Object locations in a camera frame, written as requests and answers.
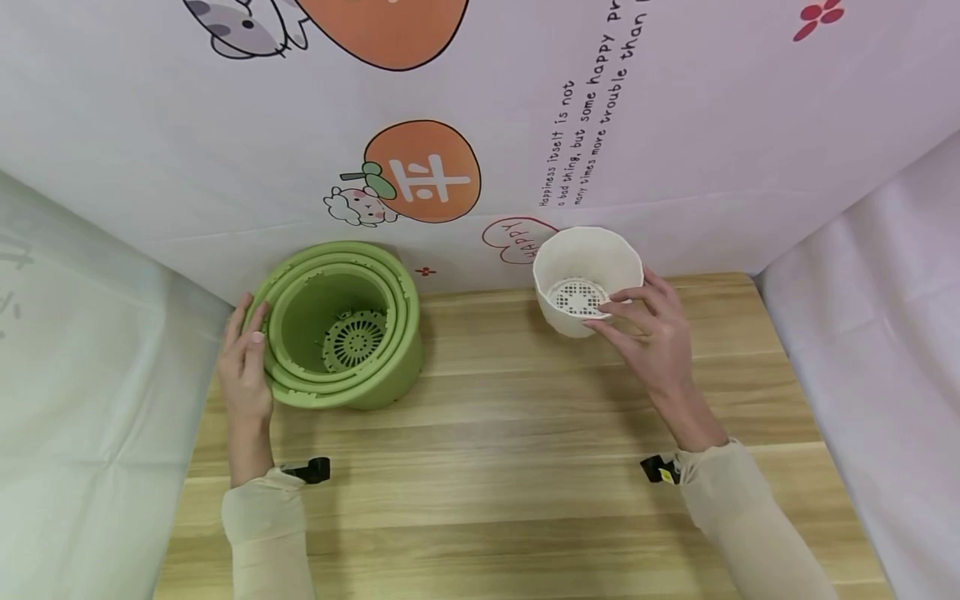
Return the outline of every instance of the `black clip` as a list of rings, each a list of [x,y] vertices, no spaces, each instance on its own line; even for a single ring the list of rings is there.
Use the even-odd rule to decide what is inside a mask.
[[[330,459],[325,456],[311,458],[306,467],[282,468],[284,473],[299,477],[308,486],[323,483],[330,478]]]
[[[680,471],[677,470],[677,464],[673,461],[667,463],[659,454],[640,461],[640,466],[643,467],[643,472],[646,473],[650,483],[666,481],[675,486],[680,485]]]

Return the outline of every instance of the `green bucket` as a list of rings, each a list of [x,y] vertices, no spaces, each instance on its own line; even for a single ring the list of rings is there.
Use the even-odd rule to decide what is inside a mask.
[[[388,252],[361,242],[308,248],[273,270],[252,306],[264,300],[271,305],[264,370],[277,400],[371,410],[417,381],[420,302]]]

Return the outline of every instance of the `hand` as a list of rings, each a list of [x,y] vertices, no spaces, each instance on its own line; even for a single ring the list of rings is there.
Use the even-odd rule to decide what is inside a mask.
[[[274,397],[263,373],[266,337],[259,330],[269,308],[266,302],[257,306],[250,324],[243,333],[240,332],[252,303],[253,296],[244,295],[230,315],[217,358],[221,395],[231,427],[262,425],[264,421],[270,421],[274,411]]]
[[[620,352],[647,388],[654,407],[680,448],[702,452],[725,445],[730,438],[693,382],[690,325],[676,290],[644,267],[643,287],[610,296],[600,311],[623,319],[638,330],[624,333],[606,321],[586,321]]]
[[[244,295],[227,322],[224,344],[217,358],[221,396],[227,406],[227,454],[230,463],[230,486],[236,488],[274,467],[270,449],[270,416],[274,412],[274,396],[263,374],[263,352],[266,337],[260,332],[269,306],[256,307],[250,324],[240,332],[253,296]]]
[[[693,385],[690,326],[673,287],[648,268],[646,284],[617,292],[600,311],[614,315],[639,330],[624,333],[607,321],[584,324],[607,338],[623,356],[651,398],[680,395]]]

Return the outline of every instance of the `white backdrop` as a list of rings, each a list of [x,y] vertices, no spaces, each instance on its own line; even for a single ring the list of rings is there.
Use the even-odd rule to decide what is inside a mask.
[[[960,589],[960,134],[760,287],[899,598]]]
[[[334,239],[528,284],[572,225],[756,273],[960,129],[954,0],[290,1],[7,3],[0,168],[236,300]]]
[[[0,598],[148,598],[227,307],[0,173]]]

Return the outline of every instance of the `wooden table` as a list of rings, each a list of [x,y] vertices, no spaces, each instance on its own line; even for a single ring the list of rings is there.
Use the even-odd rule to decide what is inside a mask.
[[[698,383],[841,597],[890,597],[751,281],[673,283]],[[599,336],[554,333],[530,290],[423,299],[420,330],[422,378],[393,407],[276,408],[278,464],[333,461],[333,479],[303,492],[319,598],[737,597],[679,491],[637,465],[672,440]],[[230,598],[218,394],[214,384],[156,598]]]

